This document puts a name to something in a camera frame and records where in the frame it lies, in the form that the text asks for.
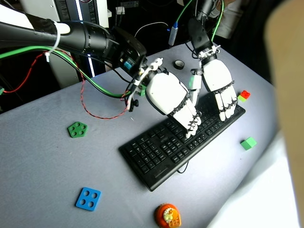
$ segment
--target table surface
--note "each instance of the table surface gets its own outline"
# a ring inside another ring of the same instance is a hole
[[[185,85],[190,70],[198,67],[185,45],[150,56],[149,62],[156,57],[163,57],[163,66]],[[153,212],[165,202],[179,208],[183,227],[206,227],[278,129],[273,86],[226,51],[221,50],[218,58],[228,66],[236,92],[251,93],[246,102],[240,102],[246,113],[191,159],[184,174],[175,173],[154,192],[139,181],[118,151],[167,118],[144,97],[134,112],[99,120],[80,104],[78,83],[1,114],[1,227],[156,228]],[[173,67],[176,59],[185,62],[183,70]],[[126,88],[112,71],[95,81],[115,93]],[[124,109],[123,102],[104,96],[88,83],[84,94],[93,114],[109,117]],[[67,127],[76,121],[88,125],[86,137],[69,136]],[[257,145],[245,151],[240,142],[250,136]],[[75,207],[83,187],[102,192],[94,212]]]

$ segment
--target blue square block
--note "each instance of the blue square block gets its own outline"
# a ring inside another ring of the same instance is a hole
[[[97,207],[100,197],[101,191],[84,187],[78,197],[76,207],[94,211]]]

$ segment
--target dark background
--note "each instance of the dark background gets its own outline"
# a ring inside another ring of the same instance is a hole
[[[251,0],[232,39],[223,45],[225,50],[269,82],[271,82],[271,76],[263,33],[267,18],[282,1]],[[9,2],[16,9],[22,10],[22,6],[18,0],[9,0]],[[110,28],[114,25],[115,7],[120,6],[121,2],[119,0],[108,0],[108,9],[112,12],[112,17],[109,18]],[[181,17],[175,45],[183,44],[189,40],[187,23],[193,16],[194,7],[195,0],[193,0]],[[167,23],[169,27],[164,24],[155,24],[143,28],[138,33],[137,39],[146,47],[148,55],[151,55],[169,48],[168,40],[170,32],[168,29],[171,29],[182,9],[183,6],[177,4],[176,0],[140,0],[139,7],[125,9],[120,27],[135,35],[136,31],[143,25],[158,21]],[[215,21],[208,21],[207,30],[211,29],[214,24]],[[3,53],[13,49],[4,48],[0,49],[0,52]],[[8,90],[16,88],[26,76],[37,54],[38,52],[32,52],[0,60],[0,86]],[[18,92],[0,96],[0,113],[59,89],[52,70],[42,57],[33,68],[29,80]]]

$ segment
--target black keyboard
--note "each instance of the black keyboard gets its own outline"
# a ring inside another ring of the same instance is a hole
[[[235,122],[245,109],[236,106],[235,114],[222,122],[213,93],[199,99],[202,124],[195,136],[186,139],[185,131],[173,118],[166,119],[119,148],[129,165],[150,191],[200,152],[223,130]]]

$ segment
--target white zip tie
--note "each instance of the white zip tie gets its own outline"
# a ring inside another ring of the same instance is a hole
[[[48,63],[49,63],[49,55],[50,55],[53,51],[56,50],[56,48],[58,47],[59,42],[60,42],[60,31],[59,31],[59,29],[58,29],[58,27],[57,27],[57,22],[56,22],[56,21],[54,21],[54,25],[55,25],[55,27],[56,27],[56,29],[57,29],[57,38],[56,38],[56,42],[55,42],[54,46],[52,47],[52,49],[50,49],[48,52],[45,53],[45,56],[46,56],[46,58],[47,58],[47,62],[48,62]]]

